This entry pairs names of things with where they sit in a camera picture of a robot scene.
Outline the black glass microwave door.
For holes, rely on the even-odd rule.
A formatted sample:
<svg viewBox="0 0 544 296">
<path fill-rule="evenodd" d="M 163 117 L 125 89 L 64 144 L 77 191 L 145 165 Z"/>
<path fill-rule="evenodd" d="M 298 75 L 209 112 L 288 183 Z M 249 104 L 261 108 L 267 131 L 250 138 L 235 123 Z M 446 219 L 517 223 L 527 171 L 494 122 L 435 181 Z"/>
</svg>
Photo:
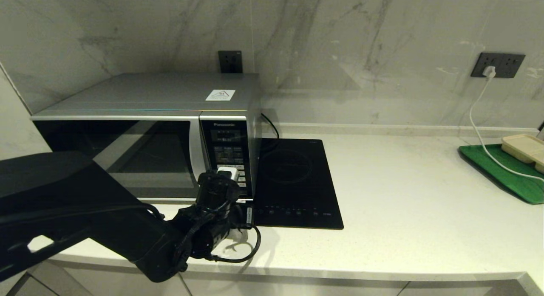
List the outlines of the black glass microwave door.
<svg viewBox="0 0 544 296">
<path fill-rule="evenodd" d="M 51 116 L 32 121 L 52 151 L 87 155 L 142 201 L 193 201 L 198 176 L 208 168 L 196 116 Z"/>
</svg>

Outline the silver microwave oven body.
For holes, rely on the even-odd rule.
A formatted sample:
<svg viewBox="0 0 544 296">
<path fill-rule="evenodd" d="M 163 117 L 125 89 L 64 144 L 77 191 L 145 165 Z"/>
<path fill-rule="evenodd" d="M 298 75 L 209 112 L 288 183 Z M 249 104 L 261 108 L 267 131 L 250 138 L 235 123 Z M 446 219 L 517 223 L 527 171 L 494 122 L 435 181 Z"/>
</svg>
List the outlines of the silver microwave oven body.
<svg viewBox="0 0 544 296">
<path fill-rule="evenodd" d="M 235 90 L 208 102 L 212 90 Z M 254 73 L 125 73 L 88 87 L 33 117 L 187 117 L 200 122 L 208 170 L 239 170 L 241 200 L 253 200 L 261 145 L 261 85 Z"/>
</svg>

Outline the black induction cooktop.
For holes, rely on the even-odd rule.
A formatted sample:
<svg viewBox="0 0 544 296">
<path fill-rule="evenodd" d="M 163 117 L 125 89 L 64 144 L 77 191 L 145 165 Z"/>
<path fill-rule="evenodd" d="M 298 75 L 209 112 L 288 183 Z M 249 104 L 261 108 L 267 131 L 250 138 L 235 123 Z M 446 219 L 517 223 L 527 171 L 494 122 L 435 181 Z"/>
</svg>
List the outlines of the black induction cooktop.
<svg viewBox="0 0 544 296">
<path fill-rule="evenodd" d="M 264 138 L 253 210 L 257 226 L 342 230 L 323 142 Z"/>
</svg>

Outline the grey cabinet door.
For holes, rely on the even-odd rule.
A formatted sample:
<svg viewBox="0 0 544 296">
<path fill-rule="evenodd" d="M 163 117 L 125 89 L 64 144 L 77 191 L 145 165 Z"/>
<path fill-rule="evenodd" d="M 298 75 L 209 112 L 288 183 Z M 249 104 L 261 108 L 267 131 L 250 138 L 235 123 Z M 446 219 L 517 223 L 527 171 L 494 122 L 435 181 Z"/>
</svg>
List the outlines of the grey cabinet door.
<svg viewBox="0 0 544 296">
<path fill-rule="evenodd" d="M 46 261 L 28 273 L 51 296 L 192 296 L 179 275 L 157 284 L 135 268 Z"/>
<path fill-rule="evenodd" d="M 400 296 L 410 281 L 186 272 L 190 296 Z"/>
</svg>

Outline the white warning sticker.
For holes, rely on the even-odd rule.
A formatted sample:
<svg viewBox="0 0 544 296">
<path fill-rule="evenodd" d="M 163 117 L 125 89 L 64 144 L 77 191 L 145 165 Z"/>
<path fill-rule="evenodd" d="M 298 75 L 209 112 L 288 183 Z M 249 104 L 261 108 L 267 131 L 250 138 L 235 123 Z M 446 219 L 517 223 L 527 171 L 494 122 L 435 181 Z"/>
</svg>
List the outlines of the white warning sticker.
<svg viewBox="0 0 544 296">
<path fill-rule="evenodd" d="M 210 94 L 208 95 L 208 97 L 206 97 L 205 101 L 208 101 L 208 102 L 231 101 L 235 93 L 236 93 L 235 90 L 223 90 L 223 89 L 212 90 Z"/>
</svg>

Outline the green plastic tray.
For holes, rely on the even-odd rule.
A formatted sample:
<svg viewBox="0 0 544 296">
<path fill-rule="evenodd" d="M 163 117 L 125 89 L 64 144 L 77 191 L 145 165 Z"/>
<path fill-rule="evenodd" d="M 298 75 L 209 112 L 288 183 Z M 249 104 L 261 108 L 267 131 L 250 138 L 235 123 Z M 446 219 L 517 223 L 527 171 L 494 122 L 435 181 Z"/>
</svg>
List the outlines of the green plastic tray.
<svg viewBox="0 0 544 296">
<path fill-rule="evenodd" d="M 500 144 L 488 144 L 486 149 L 507 168 L 544 179 L 544 174 L 538 172 L 534 164 L 521 162 L 503 151 Z M 531 205 L 544 204 L 544 182 L 507 172 L 495 163 L 480 145 L 461 146 L 457 148 L 457 152 L 461 159 L 505 192 Z"/>
</svg>

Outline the beige lunch box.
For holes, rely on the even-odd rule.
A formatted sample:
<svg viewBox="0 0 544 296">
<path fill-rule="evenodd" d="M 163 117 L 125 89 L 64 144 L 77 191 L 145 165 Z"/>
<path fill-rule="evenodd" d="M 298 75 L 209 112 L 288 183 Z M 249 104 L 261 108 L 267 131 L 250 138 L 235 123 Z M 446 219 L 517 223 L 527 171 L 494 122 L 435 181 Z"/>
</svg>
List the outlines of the beige lunch box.
<svg viewBox="0 0 544 296">
<path fill-rule="evenodd" d="M 501 139 L 501 149 L 544 174 L 543 140 L 530 135 L 511 135 Z"/>
</svg>

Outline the black wide wall socket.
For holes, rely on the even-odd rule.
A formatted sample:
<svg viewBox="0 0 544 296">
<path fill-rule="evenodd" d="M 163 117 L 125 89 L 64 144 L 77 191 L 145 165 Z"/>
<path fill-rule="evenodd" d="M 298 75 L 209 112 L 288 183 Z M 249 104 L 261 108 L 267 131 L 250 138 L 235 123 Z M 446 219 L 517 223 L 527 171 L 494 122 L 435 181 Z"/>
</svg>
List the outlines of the black wide wall socket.
<svg viewBox="0 0 544 296">
<path fill-rule="evenodd" d="M 497 52 L 482 52 L 474 65 L 470 77 L 484 78 L 488 66 L 495 68 L 496 79 L 513 79 L 517 74 L 525 54 L 506 54 Z"/>
</svg>

